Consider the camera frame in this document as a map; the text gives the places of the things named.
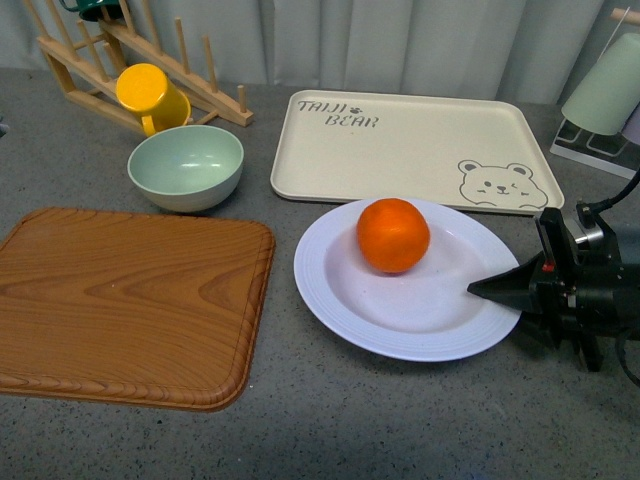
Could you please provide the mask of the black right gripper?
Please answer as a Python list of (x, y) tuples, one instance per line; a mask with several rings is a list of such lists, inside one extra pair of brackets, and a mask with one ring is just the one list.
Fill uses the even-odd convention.
[(639, 337), (639, 265), (623, 260), (616, 233), (599, 215), (588, 214), (587, 224), (579, 242), (560, 210), (545, 209), (536, 220), (542, 252), (467, 291), (523, 312), (553, 346), (569, 341), (597, 372), (600, 337)]

